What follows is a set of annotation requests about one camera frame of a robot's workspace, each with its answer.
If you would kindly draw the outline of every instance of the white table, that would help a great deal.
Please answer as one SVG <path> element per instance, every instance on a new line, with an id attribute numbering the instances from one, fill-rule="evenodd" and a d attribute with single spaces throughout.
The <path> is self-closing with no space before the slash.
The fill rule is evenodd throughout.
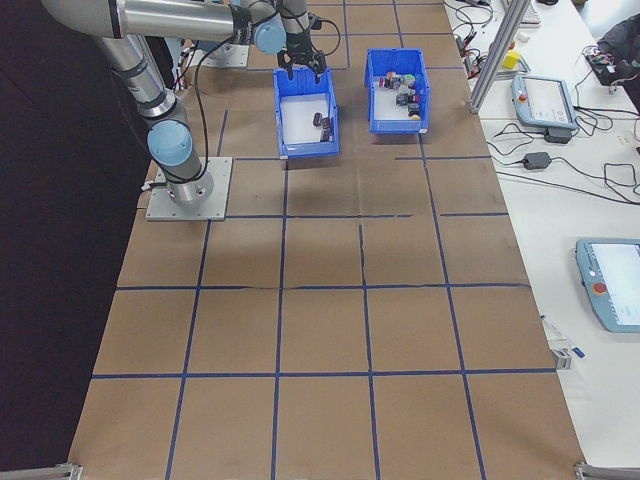
<path id="1" fill-rule="evenodd" d="M 502 2 L 494 0 L 493 5 L 501 20 Z M 534 6 L 542 17 L 542 26 L 523 29 L 531 38 L 526 44 L 519 43 L 517 49 L 532 74 L 562 78 L 572 89 L 589 71 L 580 53 L 594 44 L 594 39 L 570 0 L 560 0 L 552 7 Z M 474 19 L 486 18 L 484 12 L 465 11 Z M 449 14 L 452 25 L 458 25 L 459 20 L 451 11 Z M 498 22 L 492 22 L 484 33 L 478 33 L 471 46 L 486 51 L 497 28 Z M 459 30 L 465 34 L 464 27 Z M 480 111 L 487 140 L 516 118 L 510 85 L 510 81 L 495 82 Z M 575 102 L 575 90 L 572 95 Z M 580 86 L 580 104 L 635 111 L 623 89 L 611 96 L 593 75 Z M 592 138 L 581 133 L 568 145 L 536 139 L 512 155 L 498 158 L 508 163 L 522 159 L 527 152 L 544 151 L 551 157 L 563 156 L 592 174 L 601 175 L 605 161 L 632 163 L 640 173 L 640 155 L 635 150 L 640 144 L 633 135 L 634 121 L 628 115 L 612 116 L 625 120 L 616 120 L 610 132 L 597 132 Z M 512 137 L 498 144 L 502 151 L 508 151 L 520 142 L 522 137 Z M 535 173 L 498 164 L 496 170 L 612 196 L 601 183 L 558 161 Z M 586 353 L 583 359 L 573 357 L 570 370 L 559 372 L 586 460 L 600 467 L 640 467 L 640 334 L 604 330 L 591 311 L 573 253 L 576 240 L 583 237 L 640 238 L 640 207 L 499 178 L 538 308 Z"/>

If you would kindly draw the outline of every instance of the screen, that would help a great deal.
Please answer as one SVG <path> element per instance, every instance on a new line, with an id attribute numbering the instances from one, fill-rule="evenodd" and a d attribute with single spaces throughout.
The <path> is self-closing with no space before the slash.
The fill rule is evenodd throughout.
<path id="1" fill-rule="evenodd" d="M 640 245 L 593 244 L 619 325 L 640 325 Z"/>
<path id="2" fill-rule="evenodd" d="M 531 116 L 535 120 L 571 123 L 571 116 L 567 112 L 564 90 L 560 82 L 527 77 L 524 82 Z"/>

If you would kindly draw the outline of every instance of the blue bin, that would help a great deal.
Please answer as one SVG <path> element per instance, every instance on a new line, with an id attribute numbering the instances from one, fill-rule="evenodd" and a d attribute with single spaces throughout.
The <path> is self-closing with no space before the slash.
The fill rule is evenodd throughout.
<path id="1" fill-rule="evenodd" d="M 376 120 L 374 105 L 376 78 L 388 72 L 412 74 L 416 78 L 416 93 L 420 96 L 420 120 Z M 429 128 L 429 78 L 422 51 L 417 48 L 371 48 L 367 52 L 364 84 L 369 89 L 369 131 L 371 133 L 426 133 Z"/>
<path id="2" fill-rule="evenodd" d="M 276 129 L 278 131 L 278 147 L 280 149 L 280 158 L 300 158 L 300 157 L 318 157 L 325 155 L 337 155 L 340 153 L 340 135 L 338 129 L 338 106 L 336 105 L 336 95 L 333 91 L 333 79 L 331 70 L 327 70 L 320 77 L 320 83 L 316 83 L 315 74 L 306 67 L 296 67 L 293 69 L 293 79 L 289 80 L 287 71 L 281 68 L 273 71 L 273 87 L 275 95 L 275 114 Z M 320 141 L 321 129 L 317 130 L 317 142 L 305 143 L 285 143 L 283 129 L 283 99 L 286 97 L 298 97 L 304 95 L 324 95 L 326 100 L 327 113 L 333 124 L 333 135 L 328 142 Z M 309 125 L 311 134 L 313 129 L 313 113 L 305 117 L 299 122 Z"/>

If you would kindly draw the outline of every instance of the yellow object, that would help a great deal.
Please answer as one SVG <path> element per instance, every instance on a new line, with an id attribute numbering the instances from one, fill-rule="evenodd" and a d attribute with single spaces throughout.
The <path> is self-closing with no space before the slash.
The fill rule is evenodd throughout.
<path id="1" fill-rule="evenodd" d="M 504 62 L 502 62 L 502 66 L 504 68 L 508 68 L 509 70 L 513 70 L 515 66 L 518 64 L 518 60 L 520 60 L 520 52 L 516 52 L 515 50 L 509 50 L 507 52 L 507 56 L 504 57 Z"/>

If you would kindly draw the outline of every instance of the brown paper floor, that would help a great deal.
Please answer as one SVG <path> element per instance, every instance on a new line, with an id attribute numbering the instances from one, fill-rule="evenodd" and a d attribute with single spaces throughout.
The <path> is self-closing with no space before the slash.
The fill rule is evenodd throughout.
<path id="1" fill-rule="evenodd" d="M 147 223 L 141 198 L 70 460 L 91 480 L 572 479 L 582 454 L 444 7 L 311 10 L 345 33 L 341 155 L 283 168 L 272 58 L 203 71 L 212 150 L 236 157 L 229 218 Z M 430 131 L 378 138 L 366 49 L 399 46 L 425 53 Z"/>

